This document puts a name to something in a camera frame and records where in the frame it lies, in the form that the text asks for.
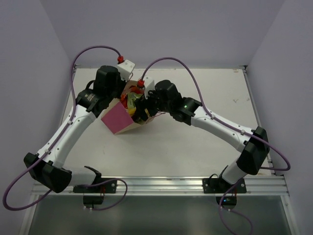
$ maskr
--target gray wall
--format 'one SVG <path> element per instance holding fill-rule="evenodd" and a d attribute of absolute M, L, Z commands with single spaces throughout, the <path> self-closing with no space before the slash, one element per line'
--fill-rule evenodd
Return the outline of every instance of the gray wall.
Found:
<path fill-rule="evenodd" d="M 25 169 L 58 126 L 68 94 L 69 59 L 38 0 L 1 1 L 0 195 Z M 28 203 L 33 181 L 26 175 L 9 194 L 11 206 Z M 15 235 L 24 212 L 0 205 L 0 234 Z"/>
<path fill-rule="evenodd" d="M 105 44 L 144 67 L 174 56 L 192 67 L 247 65 L 284 0 L 41 0 L 65 51 Z M 103 50 L 83 65 L 115 62 Z M 179 67 L 159 63 L 157 67 Z"/>
<path fill-rule="evenodd" d="M 248 66 L 269 140 L 291 162 L 285 173 L 302 234 L 313 234 L 313 1 L 287 0 Z M 275 166 L 285 166 L 274 154 Z"/>

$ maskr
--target purple cable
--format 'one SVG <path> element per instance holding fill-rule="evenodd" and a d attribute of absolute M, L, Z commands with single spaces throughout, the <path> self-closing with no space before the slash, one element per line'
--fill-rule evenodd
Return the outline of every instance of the purple cable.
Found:
<path fill-rule="evenodd" d="M 232 234 L 234 234 L 234 235 L 237 235 L 237 233 L 235 233 L 234 231 L 231 230 L 231 228 L 226 224 L 226 222 L 225 222 L 225 220 L 224 220 L 224 218 L 223 218 L 222 209 L 224 209 L 224 210 L 226 210 L 226 211 L 228 211 L 228 209 L 222 207 L 222 201 L 224 200 L 224 198 L 226 197 L 226 195 L 227 195 L 228 193 L 230 193 L 232 190 L 234 190 L 234 188 L 239 184 L 240 181 L 241 181 L 241 179 L 238 180 L 232 187 L 230 187 L 230 188 L 223 194 L 223 196 L 222 196 L 222 198 L 220 199 L 220 202 L 219 202 L 219 216 L 220 216 L 220 218 L 221 218 L 221 221 L 222 221 L 222 223 L 224 224 L 224 226 L 225 226 Z M 240 212 L 238 212 L 238 211 L 235 211 L 235 210 L 229 210 L 229 211 L 230 211 L 230 212 L 233 212 L 233 213 L 235 213 L 235 214 L 237 214 L 237 215 L 239 215 L 239 216 L 241 216 L 241 217 L 243 217 L 243 218 L 245 218 L 245 219 L 249 222 L 251 229 L 250 229 L 250 232 L 249 232 L 248 235 L 251 235 L 251 234 L 253 233 L 253 225 L 252 225 L 251 220 L 250 220 L 248 217 L 246 217 L 244 214 L 242 214 L 242 213 L 240 213 Z"/>
<path fill-rule="evenodd" d="M 119 53 L 118 50 L 116 50 L 115 48 L 112 47 L 108 47 L 108 46 L 92 46 L 92 47 L 88 47 L 86 49 L 84 49 L 83 51 L 79 52 L 76 57 L 74 58 L 71 67 L 70 67 L 70 74 L 69 74 L 69 78 L 70 78 L 70 91 L 72 93 L 72 98 L 73 98 L 73 112 L 69 118 L 69 120 L 73 120 L 75 112 L 76 112 L 76 98 L 75 98 L 75 91 L 74 91 L 74 85 L 73 85 L 73 79 L 74 79 L 74 66 L 76 63 L 76 60 L 78 59 L 78 57 L 83 54 L 85 51 L 90 50 L 90 49 L 94 49 L 94 48 L 106 48 L 106 49 L 110 49 L 115 51 L 118 56 L 121 56 L 121 54 Z M 55 141 L 50 145 L 50 147 L 48 148 L 48 150 L 50 151 L 54 145 L 59 141 L 59 139 L 61 138 L 61 136 L 64 134 L 64 132 L 66 131 L 66 129 L 68 128 L 69 124 L 66 124 L 65 127 L 63 128 L 63 130 L 60 132 L 60 134 L 58 135 L 58 137 L 55 139 Z M 18 175 L 10 184 L 9 186 L 6 188 L 4 194 L 3 194 L 3 198 L 2 198 L 2 204 L 3 206 L 10 210 L 10 211 L 21 211 L 21 210 L 25 210 L 29 207 L 34 206 L 35 204 L 39 203 L 41 200 L 43 200 L 52 190 L 49 190 L 48 192 L 46 192 L 43 196 L 41 196 L 38 200 L 36 200 L 35 202 L 27 205 L 27 206 L 23 206 L 23 207 L 11 207 L 7 204 L 7 196 L 11 190 L 11 188 L 13 187 L 13 185 L 20 180 L 21 177 L 23 177 L 26 173 L 28 173 L 31 169 L 33 169 L 35 166 L 37 166 L 45 157 L 47 156 L 47 153 L 44 153 L 32 166 L 30 166 L 29 168 L 25 169 L 20 175 Z"/>
<path fill-rule="evenodd" d="M 112 205 L 110 205 L 108 207 L 104 207 L 104 208 L 89 208 L 89 209 L 91 209 L 92 211 L 104 211 L 104 210 L 110 209 L 112 207 L 115 207 L 117 204 L 119 204 L 125 198 L 125 196 L 127 194 L 127 191 L 128 191 L 127 183 L 124 180 L 122 180 L 122 179 L 114 178 L 114 179 L 106 180 L 104 182 L 101 182 L 101 183 L 98 183 L 98 184 L 95 184 L 95 185 L 80 185 L 81 187 L 92 188 L 92 187 L 98 187 L 98 186 L 104 185 L 106 183 L 109 183 L 109 182 L 112 182 L 112 181 L 115 181 L 115 180 L 121 181 L 121 182 L 123 182 L 125 184 L 126 188 L 125 188 L 125 192 L 124 192 L 123 196 L 117 202 L 113 203 Z"/>
<path fill-rule="evenodd" d="M 149 64 L 149 65 L 147 66 L 147 68 L 145 69 L 145 71 L 144 71 L 143 74 L 142 74 L 141 79 L 144 78 L 144 76 L 146 75 L 148 69 L 149 69 L 152 65 L 154 65 L 156 62 L 161 61 L 161 60 L 174 60 L 174 61 L 179 62 L 182 66 L 184 66 L 185 69 L 186 69 L 186 70 L 188 71 L 188 73 L 190 74 L 190 76 L 191 76 L 192 80 L 194 81 L 195 85 L 196 85 L 196 88 L 197 88 L 197 91 L 198 91 L 198 94 L 199 94 L 199 97 L 200 97 L 200 100 L 201 100 L 201 103 L 202 103 L 202 106 L 203 106 L 203 109 L 205 110 L 205 112 L 206 112 L 211 118 L 213 118 L 214 120 L 216 120 L 216 121 L 219 122 L 220 124 L 222 124 L 222 125 L 228 127 L 229 129 L 231 129 L 231 130 L 233 130 L 233 131 L 236 131 L 236 132 L 241 133 L 241 130 L 240 130 L 240 129 L 237 129 L 236 127 L 233 127 L 233 126 L 231 126 L 231 125 L 225 123 L 224 121 L 222 121 L 222 120 L 220 120 L 220 119 L 218 119 L 218 118 L 212 116 L 212 114 L 209 112 L 209 110 L 208 110 L 208 109 L 206 108 L 206 106 L 205 106 L 205 103 L 204 103 L 204 100 L 203 100 L 203 96 L 202 96 L 202 94 L 201 94 L 199 85 L 198 85 L 198 83 L 197 83 L 197 81 L 196 81 L 194 75 L 192 74 L 192 72 L 190 71 L 190 69 L 189 69 L 181 60 L 176 59 L 176 58 L 173 58 L 173 57 L 162 57 L 162 58 L 159 58 L 159 59 L 153 61 L 151 64 Z M 254 136 L 254 135 L 252 135 L 252 134 L 250 134 L 250 133 L 244 132 L 244 134 L 245 134 L 246 136 L 249 136 L 249 137 L 251 137 L 251 138 L 254 138 L 254 139 L 256 139 L 256 140 L 262 142 L 263 144 L 265 144 L 265 145 L 267 145 L 268 147 L 270 147 L 271 149 L 273 149 L 276 153 L 278 153 L 278 154 L 282 157 L 282 159 L 283 159 L 283 160 L 286 162 L 286 164 L 287 164 L 287 168 L 261 167 L 261 169 L 279 170 L 279 171 L 287 171 L 287 170 L 290 170 L 290 167 L 291 167 L 291 166 L 290 166 L 290 163 L 289 163 L 288 159 L 287 159 L 287 158 L 285 157 L 285 155 L 284 155 L 281 151 L 279 151 L 276 147 L 274 147 L 272 144 L 268 143 L 267 141 L 265 141 L 265 140 L 263 140 L 263 139 L 261 139 L 261 138 L 259 138 L 259 137 L 257 137 L 257 136 Z"/>

